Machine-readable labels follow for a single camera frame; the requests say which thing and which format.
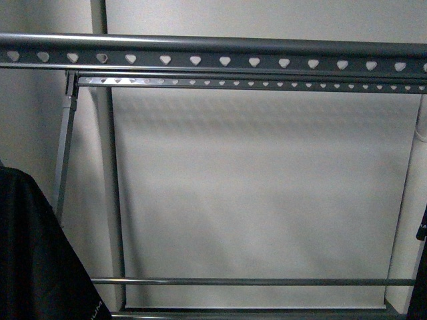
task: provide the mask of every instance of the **clothes rack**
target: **clothes rack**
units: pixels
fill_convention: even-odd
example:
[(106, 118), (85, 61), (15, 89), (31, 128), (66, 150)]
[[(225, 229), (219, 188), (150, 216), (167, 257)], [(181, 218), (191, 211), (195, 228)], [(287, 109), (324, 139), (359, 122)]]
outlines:
[[(0, 68), (67, 72), (68, 100), (63, 106), (52, 203), (59, 221), (80, 87), (427, 93), (425, 44), (2, 33)], [(122, 239), (112, 242), (121, 251), (118, 263), (124, 270)], [(413, 279), (132, 279), (124, 274), (92, 280), (112, 285), (414, 285)], [(387, 312), (358, 312), (334, 313), (333, 319), (397, 319)], [(332, 319), (327, 310), (269, 311), (262, 317), (266, 315), (268, 319)], [(121, 311), (114, 317), (222, 319), (224, 315)], [(260, 314), (227, 317), (259, 319)]]

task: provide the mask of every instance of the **drying rack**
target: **drying rack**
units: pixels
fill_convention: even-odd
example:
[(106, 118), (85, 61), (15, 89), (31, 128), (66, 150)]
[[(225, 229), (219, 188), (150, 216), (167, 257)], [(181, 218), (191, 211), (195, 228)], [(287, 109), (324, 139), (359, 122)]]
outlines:
[[(355, 93), (427, 93), (427, 45), (213, 37), (0, 34), (0, 68), (60, 69), (67, 102), (52, 206), (61, 221), (74, 113), (80, 87), (165, 87)], [(117, 171), (113, 171), (117, 181)], [(125, 277), (121, 219), (111, 242), (119, 274), (96, 284), (411, 286), (413, 279), (200, 279)], [(125, 305), (125, 294), (121, 305)], [(228, 311), (132, 313), (115, 319), (400, 319), (391, 311)]]

